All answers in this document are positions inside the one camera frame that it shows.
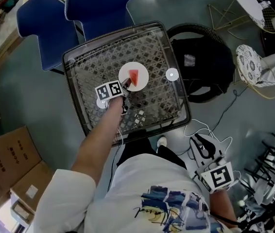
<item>black bag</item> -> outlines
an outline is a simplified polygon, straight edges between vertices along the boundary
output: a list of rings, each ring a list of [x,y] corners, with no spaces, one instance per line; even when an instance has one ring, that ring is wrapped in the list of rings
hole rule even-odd
[[[169,29],[167,33],[172,38],[185,32],[203,35],[201,38],[172,41],[189,102],[203,103],[226,93],[235,71],[230,49],[212,29],[205,26],[185,23]],[[202,87],[210,87],[210,90],[201,95],[191,95]]]

